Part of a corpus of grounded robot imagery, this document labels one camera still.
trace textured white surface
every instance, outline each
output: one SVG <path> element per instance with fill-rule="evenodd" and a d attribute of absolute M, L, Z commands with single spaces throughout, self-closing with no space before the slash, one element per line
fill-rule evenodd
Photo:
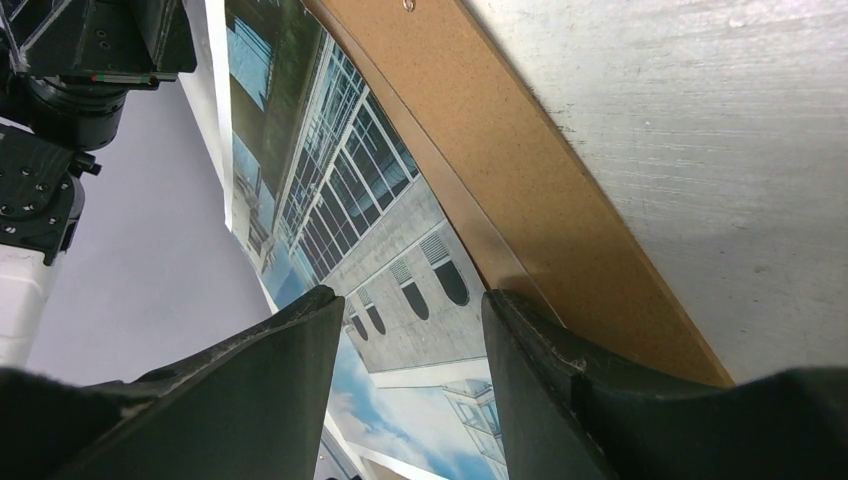
<path fill-rule="evenodd" d="M 28 369 L 90 385 L 133 381 L 270 315 L 224 227 L 222 191 L 182 88 L 127 97 Z"/>
<path fill-rule="evenodd" d="M 848 2 L 466 4 L 736 381 L 848 363 Z"/>
<path fill-rule="evenodd" d="M 233 145 L 224 0 L 188 1 L 185 7 L 197 70 L 181 74 L 180 83 L 224 190 L 224 223 L 232 228 Z"/>
<path fill-rule="evenodd" d="M 43 253 L 0 245 L 0 366 L 26 365 L 64 257 L 48 267 Z"/>

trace cloud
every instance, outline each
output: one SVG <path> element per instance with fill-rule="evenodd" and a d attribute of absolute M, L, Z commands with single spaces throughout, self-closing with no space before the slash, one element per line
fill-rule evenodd
<path fill-rule="evenodd" d="M 392 432 L 382 423 L 366 425 L 356 417 L 353 395 L 330 393 L 330 414 L 347 439 L 410 465 L 435 471 L 422 449 L 408 437 Z"/>
<path fill-rule="evenodd" d="M 378 390 L 345 334 L 328 410 L 348 440 L 398 460 L 448 478 L 491 474 L 440 388 Z"/>

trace concrete facade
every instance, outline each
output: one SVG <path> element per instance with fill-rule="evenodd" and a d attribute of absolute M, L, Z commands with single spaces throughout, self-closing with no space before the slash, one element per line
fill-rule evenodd
<path fill-rule="evenodd" d="M 420 248 L 421 241 L 432 234 L 439 236 L 462 275 L 469 294 L 465 305 L 447 297 Z M 415 314 L 389 270 L 398 260 L 405 262 L 427 304 L 427 320 Z M 355 329 L 346 329 L 372 374 L 486 356 L 480 319 L 483 284 L 423 179 L 416 180 L 396 200 L 324 283 L 347 298 L 367 330 L 368 340 L 364 340 Z M 362 288 L 385 324 L 385 335 L 379 333 L 366 312 L 358 295 Z M 414 372 L 409 372 L 409 378 L 414 381 Z"/>

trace gray background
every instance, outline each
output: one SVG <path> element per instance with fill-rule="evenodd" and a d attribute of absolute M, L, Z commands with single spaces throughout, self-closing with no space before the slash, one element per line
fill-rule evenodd
<path fill-rule="evenodd" d="M 95 152 L 86 207 L 29 369 L 77 384 L 134 380 L 264 320 L 253 269 L 179 84 L 127 99 Z"/>

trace printed building photo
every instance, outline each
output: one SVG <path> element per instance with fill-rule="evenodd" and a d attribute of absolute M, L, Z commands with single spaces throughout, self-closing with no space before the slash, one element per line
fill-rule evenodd
<path fill-rule="evenodd" d="M 228 0 L 226 23 L 232 230 L 278 308 L 318 284 L 347 300 L 345 440 L 427 478 L 506 479 L 484 287 L 412 155 L 299 2 Z"/>

